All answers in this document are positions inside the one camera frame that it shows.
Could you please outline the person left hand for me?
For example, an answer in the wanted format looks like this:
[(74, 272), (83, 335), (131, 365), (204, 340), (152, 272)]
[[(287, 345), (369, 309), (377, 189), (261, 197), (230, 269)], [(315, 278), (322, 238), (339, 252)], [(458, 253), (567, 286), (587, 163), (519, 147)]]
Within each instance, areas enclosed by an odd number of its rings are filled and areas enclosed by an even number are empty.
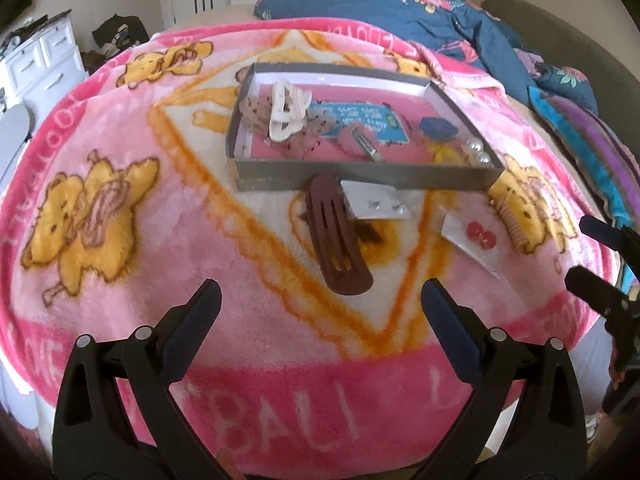
[(224, 448), (217, 453), (216, 459), (220, 466), (224, 468), (228, 476), (232, 480), (243, 480), (244, 476), (241, 474), (238, 468), (236, 468), (231, 453)]

